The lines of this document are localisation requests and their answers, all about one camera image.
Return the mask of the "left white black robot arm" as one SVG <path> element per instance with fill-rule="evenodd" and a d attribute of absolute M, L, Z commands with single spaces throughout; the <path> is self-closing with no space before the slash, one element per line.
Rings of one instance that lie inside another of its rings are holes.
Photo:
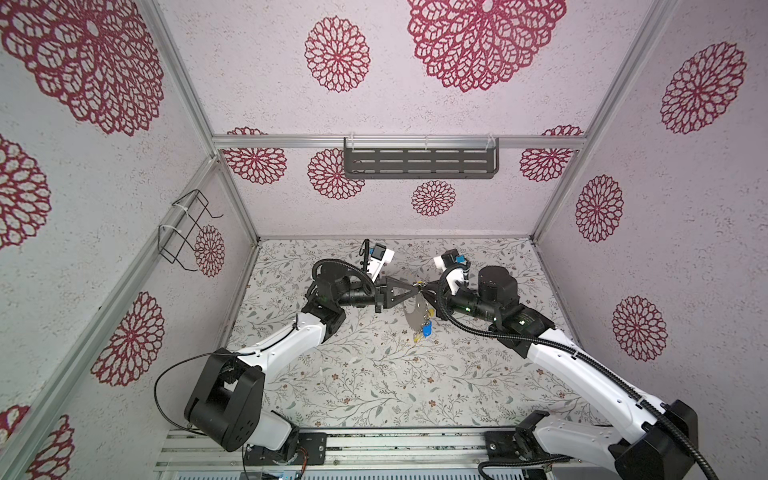
<path fill-rule="evenodd" d="M 227 452 L 243 446 L 292 455 L 299 428 L 262 407 L 264 387 L 291 362 L 327 342 L 346 319 L 346 307 L 380 312 L 420 293 L 418 285 L 366 271 L 339 259 L 317 261 L 307 302 L 287 326 L 237 351 L 211 353 L 184 408 L 184 419 Z"/>

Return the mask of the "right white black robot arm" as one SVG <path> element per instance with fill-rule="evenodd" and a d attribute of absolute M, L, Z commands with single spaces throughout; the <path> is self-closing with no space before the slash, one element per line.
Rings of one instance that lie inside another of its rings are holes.
<path fill-rule="evenodd" d="M 698 417 L 684 402 L 647 394 L 578 347 L 552 320 L 524 305 L 516 280 L 500 266 L 480 272 L 477 289 L 455 264 L 423 291 L 439 317 L 460 330 L 495 339 L 554 374 L 607 420 L 581 425 L 546 412 L 529 415 L 515 431 L 521 461 L 563 457 L 602 467 L 622 479 L 682 479 L 693 466 L 715 474 L 698 449 Z"/>

